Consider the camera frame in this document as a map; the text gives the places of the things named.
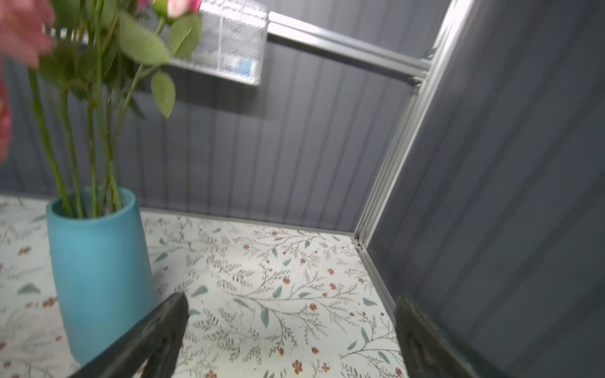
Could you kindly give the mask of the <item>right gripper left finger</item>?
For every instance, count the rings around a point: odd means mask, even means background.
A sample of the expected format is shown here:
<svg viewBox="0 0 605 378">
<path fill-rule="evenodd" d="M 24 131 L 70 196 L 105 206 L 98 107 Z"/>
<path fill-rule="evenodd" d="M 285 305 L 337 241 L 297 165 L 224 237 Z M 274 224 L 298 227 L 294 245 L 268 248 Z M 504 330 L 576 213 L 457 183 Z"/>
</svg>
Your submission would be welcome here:
<svg viewBox="0 0 605 378">
<path fill-rule="evenodd" d="M 156 306 L 74 377 L 171 377 L 176 370 L 189 305 L 183 292 L 172 294 Z"/>
</svg>

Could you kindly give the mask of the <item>white blue flower stem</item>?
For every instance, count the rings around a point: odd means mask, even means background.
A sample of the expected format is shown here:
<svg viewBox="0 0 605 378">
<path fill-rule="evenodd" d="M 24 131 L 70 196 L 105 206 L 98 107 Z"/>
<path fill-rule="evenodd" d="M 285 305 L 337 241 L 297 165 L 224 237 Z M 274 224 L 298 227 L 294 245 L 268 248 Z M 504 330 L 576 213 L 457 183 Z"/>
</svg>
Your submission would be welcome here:
<svg viewBox="0 0 605 378">
<path fill-rule="evenodd" d="M 39 73 L 58 88 L 58 116 L 69 150 L 72 186 L 66 187 L 49 135 L 43 136 L 47 157 L 57 184 L 62 209 L 68 217 L 103 217 L 123 209 L 113 169 L 113 153 L 128 110 L 138 108 L 132 98 L 143 80 L 147 63 L 129 46 L 130 39 L 147 36 L 137 22 L 145 1 L 53 1 L 55 21 L 46 24 L 57 40 L 51 54 L 41 58 Z M 66 33 L 62 39 L 61 32 Z M 80 186 L 76 145 L 69 118 L 69 97 L 85 101 L 90 197 Z"/>
</svg>

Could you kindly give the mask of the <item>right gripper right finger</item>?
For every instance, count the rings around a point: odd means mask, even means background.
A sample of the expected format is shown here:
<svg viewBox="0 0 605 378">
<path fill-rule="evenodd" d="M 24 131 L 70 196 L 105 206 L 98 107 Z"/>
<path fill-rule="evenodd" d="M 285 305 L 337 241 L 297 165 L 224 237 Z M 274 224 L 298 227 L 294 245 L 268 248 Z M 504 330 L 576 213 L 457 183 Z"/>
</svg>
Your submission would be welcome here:
<svg viewBox="0 0 605 378">
<path fill-rule="evenodd" d="M 395 330 L 410 377 L 506 377 L 409 295 L 395 303 Z"/>
</svg>

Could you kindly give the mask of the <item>hot pink rose stem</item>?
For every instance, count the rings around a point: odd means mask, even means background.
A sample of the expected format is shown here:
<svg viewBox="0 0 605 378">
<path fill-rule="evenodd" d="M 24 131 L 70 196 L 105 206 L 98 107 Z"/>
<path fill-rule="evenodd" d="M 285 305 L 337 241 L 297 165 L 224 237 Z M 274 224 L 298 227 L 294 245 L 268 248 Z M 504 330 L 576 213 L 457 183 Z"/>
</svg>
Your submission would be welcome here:
<svg viewBox="0 0 605 378">
<path fill-rule="evenodd" d="M 190 58 L 203 34 L 200 1 L 138 1 L 136 10 L 116 12 L 115 22 L 107 36 L 118 41 L 118 58 L 132 63 L 134 74 L 128 77 L 129 67 L 118 65 L 117 71 L 125 80 L 116 93 L 120 107 L 116 124 L 113 121 L 111 99 L 107 99 L 105 147 L 107 177 L 103 181 L 96 209 L 111 214 L 123 209 L 118 179 L 113 160 L 126 113 L 136 112 L 134 95 L 145 77 L 151 77 L 151 93 L 160 114 L 168 119 L 176 101 L 176 87 L 172 77 L 162 71 L 174 58 Z"/>
</svg>

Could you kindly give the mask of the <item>teal ceramic vase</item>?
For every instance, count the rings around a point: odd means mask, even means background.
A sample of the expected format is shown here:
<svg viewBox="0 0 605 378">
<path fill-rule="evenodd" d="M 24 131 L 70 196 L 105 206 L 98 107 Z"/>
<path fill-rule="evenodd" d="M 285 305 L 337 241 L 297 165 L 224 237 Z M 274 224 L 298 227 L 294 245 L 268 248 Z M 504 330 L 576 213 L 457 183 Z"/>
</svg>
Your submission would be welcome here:
<svg viewBox="0 0 605 378">
<path fill-rule="evenodd" d="M 120 190 L 124 206 L 104 217 L 66 215 L 61 201 L 47 206 L 50 259 L 69 349 L 86 365 L 156 306 L 151 261 L 135 195 Z"/>
</svg>

